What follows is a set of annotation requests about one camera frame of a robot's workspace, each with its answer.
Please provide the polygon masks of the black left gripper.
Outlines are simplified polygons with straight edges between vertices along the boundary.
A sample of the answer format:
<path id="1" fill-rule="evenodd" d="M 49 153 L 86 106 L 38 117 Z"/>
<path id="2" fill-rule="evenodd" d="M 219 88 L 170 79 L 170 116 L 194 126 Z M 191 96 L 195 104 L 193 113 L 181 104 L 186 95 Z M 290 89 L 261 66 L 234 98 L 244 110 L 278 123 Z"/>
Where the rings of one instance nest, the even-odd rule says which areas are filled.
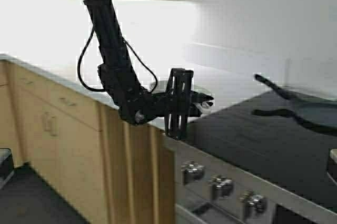
<path id="1" fill-rule="evenodd" d="M 166 90 L 156 92 L 159 81 L 151 83 L 153 104 L 150 107 L 152 119 L 164 118 L 165 134 L 175 140 L 186 137 L 188 117 L 200 117 L 209 113 L 210 95 L 191 90 L 194 72 L 184 68 L 172 68 Z"/>

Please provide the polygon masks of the black robot base corner left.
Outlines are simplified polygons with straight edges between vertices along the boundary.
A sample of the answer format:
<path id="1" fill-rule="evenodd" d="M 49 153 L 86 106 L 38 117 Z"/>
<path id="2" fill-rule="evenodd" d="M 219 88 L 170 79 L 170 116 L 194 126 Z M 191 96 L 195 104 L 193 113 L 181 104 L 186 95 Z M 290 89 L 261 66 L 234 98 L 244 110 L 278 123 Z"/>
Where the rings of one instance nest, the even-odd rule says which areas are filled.
<path id="1" fill-rule="evenodd" d="M 9 148 L 1 148 L 1 189 L 14 174 L 13 154 Z"/>

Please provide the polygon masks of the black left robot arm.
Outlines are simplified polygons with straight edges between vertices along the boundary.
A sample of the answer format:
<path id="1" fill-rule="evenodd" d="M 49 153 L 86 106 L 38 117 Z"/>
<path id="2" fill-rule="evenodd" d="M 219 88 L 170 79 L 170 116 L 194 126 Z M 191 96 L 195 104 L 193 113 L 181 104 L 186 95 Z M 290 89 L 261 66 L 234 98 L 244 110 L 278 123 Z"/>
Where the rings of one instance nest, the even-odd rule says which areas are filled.
<path id="1" fill-rule="evenodd" d="M 171 69 L 166 90 L 155 93 L 141 85 L 129 56 L 130 44 L 121 33 L 112 0 L 84 0 L 96 35 L 102 64 L 98 76 L 102 88 L 118 107 L 121 120 L 143 125 L 163 117 L 165 134 L 176 140 L 186 138 L 190 117 L 210 112 L 213 97 L 192 90 L 193 71 Z"/>

